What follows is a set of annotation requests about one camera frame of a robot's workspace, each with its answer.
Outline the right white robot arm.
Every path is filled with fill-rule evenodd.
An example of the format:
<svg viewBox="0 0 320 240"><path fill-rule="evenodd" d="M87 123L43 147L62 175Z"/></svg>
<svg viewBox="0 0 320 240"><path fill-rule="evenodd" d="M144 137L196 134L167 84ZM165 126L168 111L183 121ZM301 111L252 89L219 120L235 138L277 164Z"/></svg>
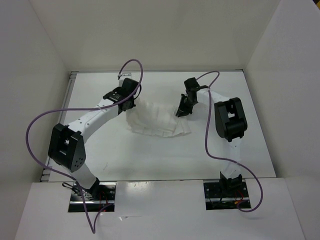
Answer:
<svg viewBox="0 0 320 240"><path fill-rule="evenodd" d="M222 139L224 156L220 160L219 191L229 197L242 185L239 162L242 138L248 129L243 105L238 97L228 98L207 88L191 90L181 95L176 116L185 117L193 112L193 107L204 104L209 111L214 110L214 124L217 135Z"/></svg>

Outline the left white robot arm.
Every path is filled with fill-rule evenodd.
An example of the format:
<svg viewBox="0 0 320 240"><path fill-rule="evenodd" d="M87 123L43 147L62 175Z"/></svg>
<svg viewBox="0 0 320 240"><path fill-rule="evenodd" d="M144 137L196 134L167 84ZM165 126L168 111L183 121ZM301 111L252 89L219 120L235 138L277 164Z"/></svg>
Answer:
<svg viewBox="0 0 320 240"><path fill-rule="evenodd" d="M54 162L64 167L70 176L82 187L81 193L88 200L94 200L102 191L99 179L86 165L87 140L105 123L116 118L122 112L135 107L134 97L116 104L118 95L102 99L95 110L88 111L77 120L63 125L56 124L51 133L48 156Z"/></svg>

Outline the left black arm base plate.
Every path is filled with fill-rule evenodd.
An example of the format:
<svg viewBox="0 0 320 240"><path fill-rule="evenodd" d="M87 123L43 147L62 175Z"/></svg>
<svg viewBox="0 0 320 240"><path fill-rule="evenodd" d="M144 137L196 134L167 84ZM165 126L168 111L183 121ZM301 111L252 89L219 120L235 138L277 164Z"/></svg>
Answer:
<svg viewBox="0 0 320 240"><path fill-rule="evenodd" d="M69 213L84 213L83 199L78 186L63 182L62 186L71 190L70 200L68 205ZM115 211L116 198L116 182L101 182L99 185L100 192L92 196L88 191L83 190L85 205L88 212L95 212L102 210L103 212Z"/></svg>

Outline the white pleated skirt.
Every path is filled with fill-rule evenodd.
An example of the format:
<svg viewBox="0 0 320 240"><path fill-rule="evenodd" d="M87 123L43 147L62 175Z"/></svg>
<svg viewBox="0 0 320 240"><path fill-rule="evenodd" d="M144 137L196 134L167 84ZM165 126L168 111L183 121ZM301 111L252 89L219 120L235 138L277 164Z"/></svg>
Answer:
<svg viewBox="0 0 320 240"><path fill-rule="evenodd" d="M177 117L178 108L138 98L135 106L125 112L126 122L133 133L161 138L174 138L190 134L188 120Z"/></svg>

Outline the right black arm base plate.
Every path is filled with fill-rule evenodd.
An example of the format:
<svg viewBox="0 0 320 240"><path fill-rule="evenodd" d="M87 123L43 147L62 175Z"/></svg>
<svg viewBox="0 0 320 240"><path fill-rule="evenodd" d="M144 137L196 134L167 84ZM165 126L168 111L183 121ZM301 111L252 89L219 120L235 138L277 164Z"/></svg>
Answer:
<svg viewBox="0 0 320 240"><path fill-rule="evenodd" d="M247 184L244 180L238 189L228 192L222 190L218 180L204 181L203 190L207 211L237 209L238 204L241 209L251 208Z"/></svg>

